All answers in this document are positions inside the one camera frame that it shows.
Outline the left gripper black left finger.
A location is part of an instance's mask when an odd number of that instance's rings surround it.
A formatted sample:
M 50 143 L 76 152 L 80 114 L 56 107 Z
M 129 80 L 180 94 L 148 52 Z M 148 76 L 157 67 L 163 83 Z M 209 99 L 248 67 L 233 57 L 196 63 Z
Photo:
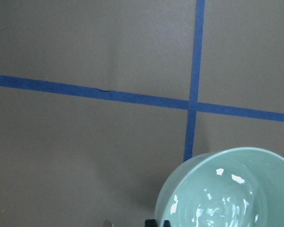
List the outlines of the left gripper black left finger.
M 145 227 L 157 227 L 157 222 L 155 219 L 147 219 L 144 222 Z

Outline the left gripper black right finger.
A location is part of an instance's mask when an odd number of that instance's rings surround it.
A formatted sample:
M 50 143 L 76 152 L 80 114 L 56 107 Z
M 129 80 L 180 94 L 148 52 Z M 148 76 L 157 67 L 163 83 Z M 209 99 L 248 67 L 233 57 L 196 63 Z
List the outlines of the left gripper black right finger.
M 170 221 L 169 220 L 164 220 L 163 227 L 171 227 Z

